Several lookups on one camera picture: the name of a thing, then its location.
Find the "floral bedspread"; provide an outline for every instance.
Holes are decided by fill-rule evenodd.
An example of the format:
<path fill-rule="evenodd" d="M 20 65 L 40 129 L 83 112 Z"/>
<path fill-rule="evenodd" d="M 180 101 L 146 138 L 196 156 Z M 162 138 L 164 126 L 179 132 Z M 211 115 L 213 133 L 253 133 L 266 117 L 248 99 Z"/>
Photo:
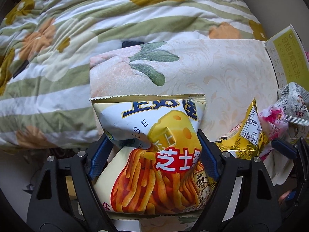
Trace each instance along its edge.
<path fill-rule="evenodd" d="M 90 57 L 203 38 L 266 40 L 242 0 L 22 0 L 0 28 L 0 148 L 87 147 L 98 139 Z"/>

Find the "green leaf print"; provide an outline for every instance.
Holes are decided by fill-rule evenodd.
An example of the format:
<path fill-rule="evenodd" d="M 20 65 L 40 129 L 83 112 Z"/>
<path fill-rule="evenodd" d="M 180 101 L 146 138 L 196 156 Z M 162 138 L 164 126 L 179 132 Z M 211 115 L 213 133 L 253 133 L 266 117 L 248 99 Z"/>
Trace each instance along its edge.
<path fill-rule="evenodd" d="M 140 53 L 146 54 L 148 52 L 151 52 L 163 45 L 165 45 L 166 42 L 155 42 L 155 43 L 147 43 L 147 44 L 142 44 L 141 45 L 141 51 Z"/>
<path fill-rule="evenodd" d="M 163 50 L 155 50 L 152 52 L 149 52 L 144 55 L 134 55 L 129 57 L 130 62 L 136 61 L 136 60 L 146 60 L 146 61 L 154 61 L 154 62 L 175 62 L 179 60 L 179 57 Z"/>
<path fill-rule="evenodd" d="M 137 60 L 153 61 L 153 62 L 175 62 L 179 60 L 179 57 L 164 50 L 156 50 L 157 48 L 165 45 L 166 42 L 147 43 L 141 45 L 141 50 L 133 56 L 130 56 L 129 65 L 132 69 L 138 70 L 144 73 L 151 81 L 157 86 L 163 86 L 165 84 L 165 76 L 158 72 L 155 68 L 148 64 L 132 62 Z"/>
<path fill-rule="evenodd" d="M 131 64 L 132 69 L 138 70 L 144 73 L 150 80 L 157 86 L 163 86 L 165 84 L 165 76 L 158 72 L 155 68 L 147 64 Z"/>

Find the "white snack wrapper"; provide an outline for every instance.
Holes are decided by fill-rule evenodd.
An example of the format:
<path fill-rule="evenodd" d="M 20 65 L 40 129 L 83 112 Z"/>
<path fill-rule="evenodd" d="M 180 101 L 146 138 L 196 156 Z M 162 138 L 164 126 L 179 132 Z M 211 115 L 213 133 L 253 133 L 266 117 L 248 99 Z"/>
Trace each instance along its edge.
<path fill-rule="evenodd" d="M 288 122 L 309 125 L 309 93 L 300 85 L 291 82 L 278 90 L 279 100 L 274 104 L 281 107 Z"/>
<path fill-rule="evenodd" d="M 121 148 L 94 185 L 106 210 L 153 215 L 205 206 L 211 188 L 196 135 L 204 95 L 115 96 L 92 104 Z"/>

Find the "nutrition facts label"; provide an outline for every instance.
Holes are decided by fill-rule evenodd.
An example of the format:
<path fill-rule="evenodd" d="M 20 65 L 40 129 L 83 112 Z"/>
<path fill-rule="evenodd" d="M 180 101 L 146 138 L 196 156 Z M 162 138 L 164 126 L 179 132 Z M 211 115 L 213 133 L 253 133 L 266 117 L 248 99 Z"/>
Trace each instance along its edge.
<path fill-rule="evenodd" d="M 246 123 L 241 130 L 240 136 L 249 140 L 251 143 L 257 146 L 259 141 L 260 131 L 262 130 L 258 115 L 254 107 L 246 120 Z"/>

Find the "yellow snack bag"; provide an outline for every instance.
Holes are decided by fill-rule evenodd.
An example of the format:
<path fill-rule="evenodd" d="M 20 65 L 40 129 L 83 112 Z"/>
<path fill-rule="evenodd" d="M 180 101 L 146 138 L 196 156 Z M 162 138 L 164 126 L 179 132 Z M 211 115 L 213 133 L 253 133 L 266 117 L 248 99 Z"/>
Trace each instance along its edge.
<path fill-rule="evenodd" d="M 268 138 L 262 131 L 255 99 L 248 107 L 245 119 L 215 143 L 222 152 L 228 151 L 240 159 L 250 160 L 263 151 Z"/>
<path fill-rule="evenodd" d="M 92 99 L 108 138 L 121 148 L 94 189 L 106 210 L 174 214 L 210 196 L 197 137 L 204 95 L 131 95 Z"/>

